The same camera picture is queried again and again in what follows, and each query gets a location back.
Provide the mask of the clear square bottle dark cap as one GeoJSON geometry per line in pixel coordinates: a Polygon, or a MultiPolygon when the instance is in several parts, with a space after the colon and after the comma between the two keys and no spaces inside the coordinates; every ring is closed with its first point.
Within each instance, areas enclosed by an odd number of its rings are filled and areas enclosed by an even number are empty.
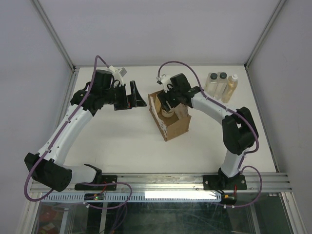
{"type": "Polygon", "coordinates": [[[216,98],[216,88],[218,86],[217,79],[218,79],[217,73],[209,73],[204,87],[205,92],[213,98],[216,98]]]}

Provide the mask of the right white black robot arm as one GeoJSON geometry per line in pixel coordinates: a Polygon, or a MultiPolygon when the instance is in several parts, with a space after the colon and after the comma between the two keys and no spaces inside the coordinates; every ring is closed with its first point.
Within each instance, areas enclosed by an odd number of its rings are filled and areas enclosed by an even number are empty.
{"type": "Polygon", "coordinates": [[[258,131],[248,108],[232,110],[208,97],[199,86],[191,87],[182,73],[175,76],[162,75],[156,78],[163,90],[157,95],[165,111],[179,104],[199,110],[222,126],[223,143],[227,149],[223,164],[217,175],[206,179],[211,190],[245,189],[240,167],[250,148],[258,146],[258,131]]]}

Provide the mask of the white cream jar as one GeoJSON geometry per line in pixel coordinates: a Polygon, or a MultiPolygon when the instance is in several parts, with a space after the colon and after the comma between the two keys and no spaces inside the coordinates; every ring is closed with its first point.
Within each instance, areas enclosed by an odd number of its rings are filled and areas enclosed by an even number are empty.
{"type": "Polygon", "coordinates": [[[170,109],[169,111],[166,111],[165,109],[161,108],[161,114],[165,118],[171,118],[174,115],[174,110],[170,109]]]}

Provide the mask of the clear bottle white cap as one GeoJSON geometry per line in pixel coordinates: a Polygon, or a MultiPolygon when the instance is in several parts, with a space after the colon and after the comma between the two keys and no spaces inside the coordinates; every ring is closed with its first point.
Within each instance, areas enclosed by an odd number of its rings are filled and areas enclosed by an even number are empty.
{"type": "Polygon", "coordinates": [[[227,85],[223,91],[222,97],[221,97],[221,101],[223,103],[228,103],[234,93],[234,91],[236,90],[238,86],[238,75],[237,74],[233,74],[231,76],[229,76],[228,81],[227,81],[227,85]]]}

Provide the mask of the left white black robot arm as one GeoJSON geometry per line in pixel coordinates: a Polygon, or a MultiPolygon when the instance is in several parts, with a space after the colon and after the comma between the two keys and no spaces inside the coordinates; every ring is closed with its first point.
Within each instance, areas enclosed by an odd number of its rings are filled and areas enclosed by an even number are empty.
{"type": "Polygon", "coordinates": [[[104,105],[113,105],[116,111],[146,107],[134,80],[130,81],[130,91],[126,93],[119,72],[96,70],[91,81],[74,93],[64,119],[46,145],[25,157],[32,179],[57,192],[69,184],[85,183],[91,189],[98,189],[102,184],[101,169],[90,164],[66,166],[64,163],[82,129],[104,105]]]}

